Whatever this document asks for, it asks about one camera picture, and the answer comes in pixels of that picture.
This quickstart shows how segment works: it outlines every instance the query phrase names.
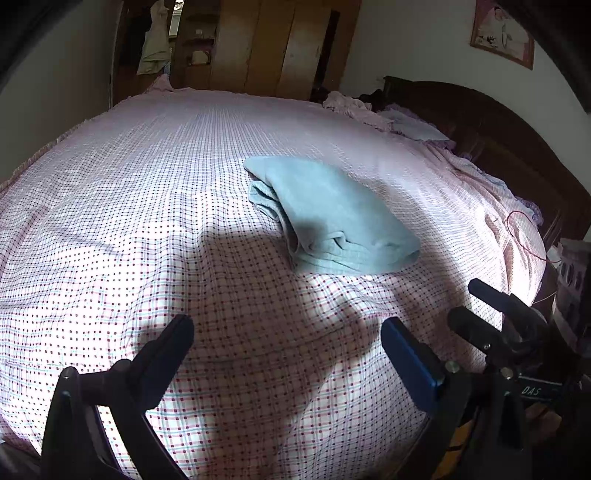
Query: black clamp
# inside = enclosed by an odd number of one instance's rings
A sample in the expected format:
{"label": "black clamp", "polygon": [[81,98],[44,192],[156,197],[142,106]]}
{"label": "black clamp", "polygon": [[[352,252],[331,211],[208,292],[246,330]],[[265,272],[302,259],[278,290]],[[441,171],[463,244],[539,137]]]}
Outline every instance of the black clamp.
{"label": "black clamp", "polygon": [[419,343],[397,318],[384,321],[382,346],[415,405],[428,416],[419,440],[396,472],[397,480],[430,479],[457,427],[473,420],[453,472],[446,479],[527,480],[532,477],[531,445],[524,402],[551,402],[562,385],[524,375],[547,325],[517,297],[496,291],[478,279],[468,290],[513,321],[520,338],[500,331],[465,307],[452,309],[448,326],[486,354],[487,367],[469,374],[455,361],[442,362]]}
{"label": "black clamp", "polygon": [[193,344],[193,321],[177,315],[133,361],[106,372],[62,370],[53,394],[41,455],[43,480],[128,480],[122,473],[98,405],[109,407],[121,439],[144,480],[187,480],[145,417],[156,408]]}

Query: wardrobe door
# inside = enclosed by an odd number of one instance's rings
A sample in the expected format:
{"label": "wardrobe door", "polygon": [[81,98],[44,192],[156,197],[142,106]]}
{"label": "wardrobe door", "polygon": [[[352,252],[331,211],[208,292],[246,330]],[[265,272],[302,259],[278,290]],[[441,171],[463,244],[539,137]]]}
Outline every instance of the wardrobe door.
{"label": "wardrobe door", "polygon": [[252,40],[246,93],[275,95],[295,10],[296,3],[291,0],[263,0]]}
{"label": "wardrobe door", "polygon": [[329,18],[329,7],[296,5],[276,96],[297,100],[310,98]]}
{"label": "wardrobe door", "polygon": [[209,79],[211,90],[244,90],[259,0],[223,0]]}

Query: wooden wardrobe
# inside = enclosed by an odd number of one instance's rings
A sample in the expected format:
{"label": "wooden wardrobe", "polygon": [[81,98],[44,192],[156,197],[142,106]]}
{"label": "wooden wardrobe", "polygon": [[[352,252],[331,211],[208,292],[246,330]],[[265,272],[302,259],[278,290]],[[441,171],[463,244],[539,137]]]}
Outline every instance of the wooden wardrobe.
{"label": "wooden wardrobe", "polygon": [[174,87],[310,99],[345,69],[361,0],[185,0]]}

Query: dark wooden headboard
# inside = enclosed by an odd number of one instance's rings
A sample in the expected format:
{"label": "dark wooden headboard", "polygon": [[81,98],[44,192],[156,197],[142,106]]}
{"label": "dark wooden headboard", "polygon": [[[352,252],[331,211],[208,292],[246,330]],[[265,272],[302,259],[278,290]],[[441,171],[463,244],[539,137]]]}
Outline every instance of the dark wooden headboard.
{"label": "dark wooden headboard", "polygon": [[521,117],[477,90],[443,82],[385,77],[385,103],[411,109],[456,141],[485,172],[514,195],[535,202],[544,216],[547,248],[561,236],[582,239],[591,225],[591,195]]}

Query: red cable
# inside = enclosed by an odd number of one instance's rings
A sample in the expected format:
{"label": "red cable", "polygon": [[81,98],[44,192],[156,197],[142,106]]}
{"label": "red cable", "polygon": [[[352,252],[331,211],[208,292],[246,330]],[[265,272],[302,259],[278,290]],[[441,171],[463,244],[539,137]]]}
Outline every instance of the red cable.
{"label": "red cable", "polygon": [[531,219],[530,219],[530,217],[528,217],[527,214],[525,212],[522,212],[521,210],[513,210],[512,212],[509,213],[509,215],[507,215],[507,218],[505,219],[505,221],[503,223],[505,224],[505,227],[507,228],[507,231],[515,239],[515,241],[517,242],[517,244],[523,250],[525,250],[526,252],[528,252],[530,255],[532,255],[533,257],[539,258],[540,260],[542,260],[544,262],[548,262],[548,263],[560,263],[560,260],[552,261],[551,259],[548,258],[548,256],[546,256],[546,258],[543,258],[543,257],[541,257],[541,256],[533,253],[532,251],[530,251],[529,249],[527,249],[526,247],[523,246],[523,244],[519,241],[519,239],[513,234],[513,232],[509,228],[509,218],[511,218],[511,215],[513,215],[514,213],[520,213],[522,215],[525,215],[525,218],[527,218],[532,225],[534,225],[534,222],[532,222]]}

